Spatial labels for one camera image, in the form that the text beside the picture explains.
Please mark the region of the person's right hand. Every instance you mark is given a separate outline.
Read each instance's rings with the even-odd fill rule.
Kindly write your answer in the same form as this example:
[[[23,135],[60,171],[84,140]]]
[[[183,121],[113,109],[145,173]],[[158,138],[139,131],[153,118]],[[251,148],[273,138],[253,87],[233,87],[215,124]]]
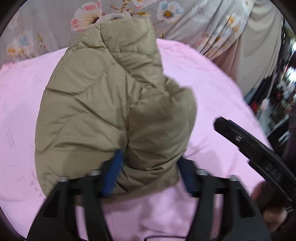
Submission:
[[[251,198],[258,205],[273,240],[295,240],[295,211],[286,210],[272,186],[260,182]]]

